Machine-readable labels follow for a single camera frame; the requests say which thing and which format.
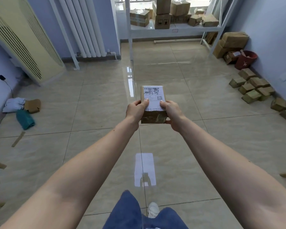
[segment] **white radiator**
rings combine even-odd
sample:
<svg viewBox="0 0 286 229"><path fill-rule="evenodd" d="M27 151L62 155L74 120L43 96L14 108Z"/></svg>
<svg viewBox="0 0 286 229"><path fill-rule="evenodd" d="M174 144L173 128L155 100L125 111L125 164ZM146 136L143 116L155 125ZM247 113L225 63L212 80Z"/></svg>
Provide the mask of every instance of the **white radiator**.
<svg viewBox="0 0 286 229"><path fill-rule="evenodd" d="M59 0L83 58L106 56L93 0Z"/></svg>

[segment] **person's right hand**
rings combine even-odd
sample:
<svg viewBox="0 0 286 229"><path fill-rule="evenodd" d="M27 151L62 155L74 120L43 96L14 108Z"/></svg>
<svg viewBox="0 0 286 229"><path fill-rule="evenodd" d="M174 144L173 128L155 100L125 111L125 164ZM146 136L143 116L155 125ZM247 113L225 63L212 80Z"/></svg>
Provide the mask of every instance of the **person's right hand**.
<svg viewBox="0 0 286 229"><path fill-rule="evenodd" d="M182 123L187 119L179 105L171 100L166 102L160 101L160 106L164 108L170 120L165 121L166 124L170 124L172 129L176 132L181 132Z"/></svg>

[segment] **person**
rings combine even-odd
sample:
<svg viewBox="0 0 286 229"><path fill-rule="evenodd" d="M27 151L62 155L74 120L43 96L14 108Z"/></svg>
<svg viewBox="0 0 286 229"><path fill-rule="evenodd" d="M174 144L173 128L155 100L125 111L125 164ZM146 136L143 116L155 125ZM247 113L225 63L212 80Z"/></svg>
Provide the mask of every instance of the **person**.
<svg viewBox="0 0 286 229"><path fill-rule="evenodd" d="M148 104L149 100L129 104L122 122L58 169L0 228L76 228L138 129ZM167 111L166 123L182 135L243 228L286 228L286 189L278 181L187 119L175 102L160 105ZM125 191L104 228L139 229L142 224L145 228L187 228L170 208L159 212L152 204L148 212L148 218L142 217L136 199Z"/></svg>

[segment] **white label on box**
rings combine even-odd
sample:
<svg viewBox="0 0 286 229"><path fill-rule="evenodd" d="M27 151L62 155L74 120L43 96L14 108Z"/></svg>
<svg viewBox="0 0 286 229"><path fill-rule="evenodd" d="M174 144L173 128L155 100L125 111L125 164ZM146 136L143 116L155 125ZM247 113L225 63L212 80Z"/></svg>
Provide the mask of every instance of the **white label on box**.
<svg viewBox="0 0 286 229"><path fill-rule="evenodd" d="M165 111L160 106L160 100L165 102L163 86L144 86L144 99L149 99L145 111Z"/></svg>
<svg viewBox="0 0 286 229"><path fill-rule="evenodd" d="M233 55L234 55L235 57L236 57L236 56L240 56L240 54L241 54L241 53L240 53L239 51L233 53Z"/></svg>

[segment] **glossy beige floor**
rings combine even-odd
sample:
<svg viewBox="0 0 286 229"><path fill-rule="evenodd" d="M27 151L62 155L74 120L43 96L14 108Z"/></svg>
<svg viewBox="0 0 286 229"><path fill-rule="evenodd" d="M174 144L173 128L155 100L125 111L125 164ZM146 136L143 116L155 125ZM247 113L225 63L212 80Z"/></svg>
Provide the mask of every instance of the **glossy beige floor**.
<svg viewBox="0 0 286 229"><path fill-rule="evenodd" d="M270 100L247 104L228 83L237 70L199 43L122 44L122 61L82 63L44 86L25 87L19 97L39 98L36 125L12 148L22 131L15 114L0 125L0 225L60 166L103 137L140 99L141 85L164 85L167 99L185 115L259 165L286 187L286 121ZM241 228L202 172L183 138L169 125L140 125L78 228L102 228L125 189L141 210L151 201L171 207L189 228Z"/></svg>

